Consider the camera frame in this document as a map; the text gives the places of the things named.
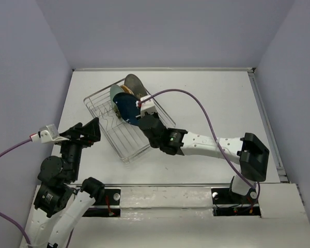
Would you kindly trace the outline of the dark blue leaf plate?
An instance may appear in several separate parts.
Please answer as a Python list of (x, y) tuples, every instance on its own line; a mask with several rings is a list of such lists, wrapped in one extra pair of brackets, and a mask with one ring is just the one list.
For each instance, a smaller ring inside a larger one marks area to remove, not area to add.
[(133, 125), (138, 126), (138, 119), (140, 118), (140, 108), (137, 106), (139, 99), (125, 92), (116, 94), (113, 97), (113, 102), (116, 104), (122, 119)]

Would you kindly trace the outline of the orange woven round plate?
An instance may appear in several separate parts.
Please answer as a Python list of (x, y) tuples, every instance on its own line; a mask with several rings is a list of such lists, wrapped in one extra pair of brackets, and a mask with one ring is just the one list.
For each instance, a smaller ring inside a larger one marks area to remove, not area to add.
[(120, 85), (120, 87), (123, 89), (124, 92), (134, 95), (133, 91), (129, 89), (126, 85)]

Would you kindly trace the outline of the teal flower plate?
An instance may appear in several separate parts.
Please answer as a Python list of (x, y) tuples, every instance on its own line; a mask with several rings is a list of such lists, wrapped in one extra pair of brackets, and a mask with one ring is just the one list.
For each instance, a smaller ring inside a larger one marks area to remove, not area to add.
[(114, 97), (118, 94), (118, 93), (121, 93), (123, 92), (123, 89), (118, 86), (117, 84), (115, 85), (112, 85), (110, 87), (110, 100), (111, 100), (111, 105), (112, 105), (112, 109), (113, 109), (113, 112), (116, 114), (117, 118), (118, 119), (121, 119), (121, 114), (118, 110), (118, 107), (116, 105), (116, 103), (114, 102)]

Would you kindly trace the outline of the metal wire dish rack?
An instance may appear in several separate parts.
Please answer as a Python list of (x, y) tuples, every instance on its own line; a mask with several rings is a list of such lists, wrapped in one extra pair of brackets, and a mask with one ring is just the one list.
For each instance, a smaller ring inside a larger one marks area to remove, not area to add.
[(92, 117), (99, 118), (101, 134), (118, 157), (123, 163), (129, 163), (149, 151), (149, 141), (138, 127), (117, 117), (111, 104), (110, 88), (109, 85), (87, 96), (83, 102)]

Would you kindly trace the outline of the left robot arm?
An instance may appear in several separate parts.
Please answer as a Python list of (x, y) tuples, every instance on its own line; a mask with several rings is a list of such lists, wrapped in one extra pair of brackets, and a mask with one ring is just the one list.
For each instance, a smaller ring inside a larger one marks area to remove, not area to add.
[(62, 133), (54, 124), (47, 125), (30, 139), (60, 146), (60, 155), (49, 156), (40, 165), (41, 184), (25, 247), (62, 247), (88, 208), (104, 198), (104, 184), (93, 177), (85, 179), (79, 190), (70, 186), (78, 179), (82, 150), (101, 139), (99, 118), (85, 125), (79, 122)]

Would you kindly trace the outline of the grey reindeer plate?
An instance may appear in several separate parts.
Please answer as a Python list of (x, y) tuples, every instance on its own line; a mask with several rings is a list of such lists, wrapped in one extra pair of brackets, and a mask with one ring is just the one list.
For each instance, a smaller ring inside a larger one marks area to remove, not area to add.
[(124, 85), (127, 86), (138, 99), (148, 95), (143, 83), (135, 74), (128, 74), (125, 77)]

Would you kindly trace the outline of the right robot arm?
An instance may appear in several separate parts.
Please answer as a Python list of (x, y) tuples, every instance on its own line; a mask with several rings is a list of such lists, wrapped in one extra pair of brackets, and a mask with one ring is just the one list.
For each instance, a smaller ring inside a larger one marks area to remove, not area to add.
[(167, 128), (155, 114), (138, 120), (138, 127), (148, 138), (152, 148), (175, 156), (205, 156), (228, 162), (236, 175), (233, 177), (228, 198), (238, 203), (249, 190), (267, 177), (269, 149), (253, 133), (238, 138), (213, 138), (184, 129)]

